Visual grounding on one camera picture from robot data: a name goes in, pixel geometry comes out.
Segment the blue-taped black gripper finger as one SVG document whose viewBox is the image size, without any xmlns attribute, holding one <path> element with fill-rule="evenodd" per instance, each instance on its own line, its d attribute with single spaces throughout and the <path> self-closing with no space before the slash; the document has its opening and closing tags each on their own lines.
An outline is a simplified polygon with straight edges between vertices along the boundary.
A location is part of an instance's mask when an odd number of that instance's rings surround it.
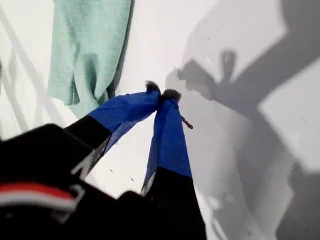
<svg viewBox="0 0 320 240">
<path fill-rule="evenodd" d="M 155 236 L 205 238 L 178 106 L 180 98 L 173 89 L 160 96 L 141 192 L 155 208 Z"/>
<path fill-rule="evenodd" d="M 160 88 L 153 81 L 147 81 L 145 87 L 144 92 L 107 100 L 65 130 L 103 156 L 124 134 L 156 111 Z"/>
</svg>

